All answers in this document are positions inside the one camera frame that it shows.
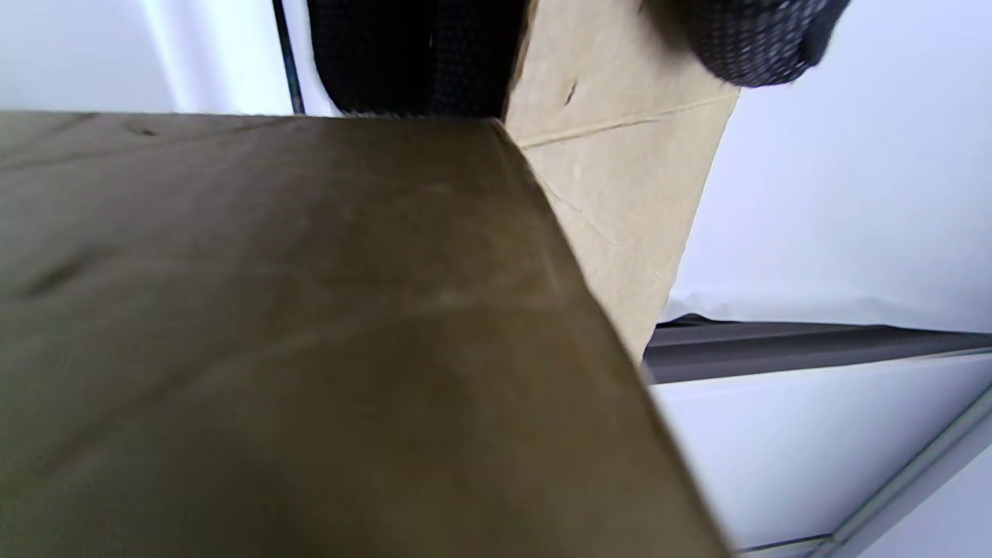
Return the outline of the person's left hand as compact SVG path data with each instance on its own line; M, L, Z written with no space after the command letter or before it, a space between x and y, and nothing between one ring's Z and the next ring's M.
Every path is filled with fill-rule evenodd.
M346 114L503 118L530 1L308 1L313 63ZM644 1L709 74L740 88L818 66L846 1Z

